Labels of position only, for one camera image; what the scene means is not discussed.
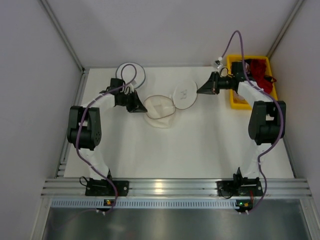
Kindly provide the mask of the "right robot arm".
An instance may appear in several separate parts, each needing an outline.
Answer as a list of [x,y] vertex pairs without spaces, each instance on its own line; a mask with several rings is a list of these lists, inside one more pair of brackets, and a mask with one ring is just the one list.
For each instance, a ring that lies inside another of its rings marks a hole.
[[217,95],[220,90],[232,90],[251,107],[248,135],[251,146],[239,167],[246,176],[259,177],[262,157],[270,152],[285,134],[286,103],[276,101],[258,86],[246,72],[246,63],[236,61],[231,64],[231,74],[222,76],[213,71],[198,94]]

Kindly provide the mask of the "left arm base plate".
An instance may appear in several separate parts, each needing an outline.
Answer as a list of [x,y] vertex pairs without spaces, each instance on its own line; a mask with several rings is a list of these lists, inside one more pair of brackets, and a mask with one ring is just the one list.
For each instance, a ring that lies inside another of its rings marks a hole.
[[[85,187],[85,196],[88,197],[115,197],[116,192],[112,185],[105,179],[96,180],[92,178],[85,178],[81,176],[79,183]],[[113,185],[117,190],[119,197],[126,197],[129,192],[129,181],[127,180],[113,180]]]

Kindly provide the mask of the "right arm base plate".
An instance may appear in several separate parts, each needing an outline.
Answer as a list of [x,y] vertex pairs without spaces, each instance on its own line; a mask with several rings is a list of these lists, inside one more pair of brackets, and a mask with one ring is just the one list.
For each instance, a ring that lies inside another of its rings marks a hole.
[[233,174],[232,180],[220,180],[216,185],[218,196],[225,199],[232,197],[261,197],[263,195],[260,178],[243,177],[240,168]]

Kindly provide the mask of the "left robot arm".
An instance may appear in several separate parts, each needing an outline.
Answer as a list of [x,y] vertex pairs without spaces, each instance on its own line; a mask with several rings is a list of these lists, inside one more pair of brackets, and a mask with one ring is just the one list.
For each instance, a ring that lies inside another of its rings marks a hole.
[[111,78],[110,85],[93,100],[83,105],[74,105],[69,110],[67,140],[73,144],[78,157],[89,168],[89,177],[105,180],[110,172],[99,144],[102,140],[102,113],[116,106],[125,107],[129,113],[146,113],[138,92],[123,79]]

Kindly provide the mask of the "red lace bra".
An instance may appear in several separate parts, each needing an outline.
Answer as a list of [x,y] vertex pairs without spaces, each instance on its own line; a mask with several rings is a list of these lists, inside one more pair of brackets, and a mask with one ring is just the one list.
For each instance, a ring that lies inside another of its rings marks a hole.
[[271,94],[274,83],[277,81],[273,76],[267,74],[267,60],[258,58],[249,58],[245,60],[249,65],[249,75],[256,81],[257,85],[264,92]]

